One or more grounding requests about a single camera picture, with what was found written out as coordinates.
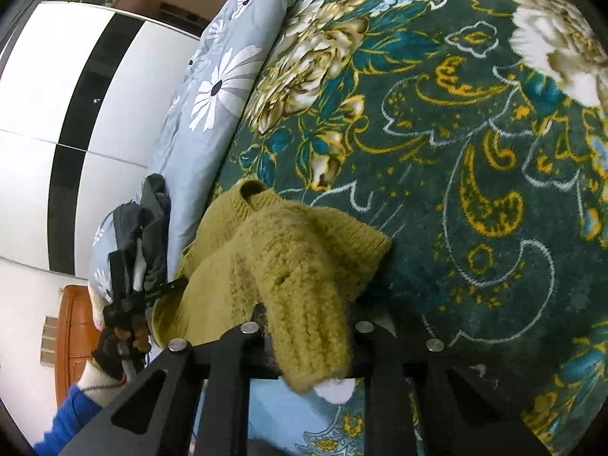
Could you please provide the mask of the blue sleeved left forearm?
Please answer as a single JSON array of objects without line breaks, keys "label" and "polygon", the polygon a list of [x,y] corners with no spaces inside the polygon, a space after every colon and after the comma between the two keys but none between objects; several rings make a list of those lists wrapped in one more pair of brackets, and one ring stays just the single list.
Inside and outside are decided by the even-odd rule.
[{"label": "blue sleeved left forearm", "polygon": [[123,383],[122,378],[114,379],[94,360],[88,360],[81,378],[70,387],[58,408],[51,430],[33,446],[34,452],[44,456],[59,455],[70,440],[114,400]]}]

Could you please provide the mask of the left hand on gripper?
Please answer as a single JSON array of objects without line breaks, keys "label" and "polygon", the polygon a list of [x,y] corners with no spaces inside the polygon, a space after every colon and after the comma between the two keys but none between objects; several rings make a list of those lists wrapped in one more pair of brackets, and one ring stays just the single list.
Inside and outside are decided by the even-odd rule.
[{"label": "left hand on gripper", "polygon": [[100,334],[97,347],[92,351],[93,360],[101,371],[116,381],[125,376],[124,363],[129,361],[137,373],[144,368],[144,361],[152,346],[149,343],[149,328],[146,324],[125,331],[120,327],[105,327]]}]

